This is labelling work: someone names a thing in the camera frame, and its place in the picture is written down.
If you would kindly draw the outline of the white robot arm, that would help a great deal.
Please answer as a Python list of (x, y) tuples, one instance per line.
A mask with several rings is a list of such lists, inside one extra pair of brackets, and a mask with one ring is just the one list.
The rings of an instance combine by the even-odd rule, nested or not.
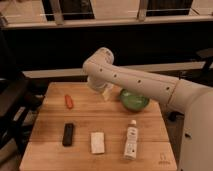
[(173, 76), (118, 67), (106, 47), (83, 63), (88, 85), (103, 92), (110, 84), (166, 104), (184, 115), (177, 171), (213, 171), (213, 87)]

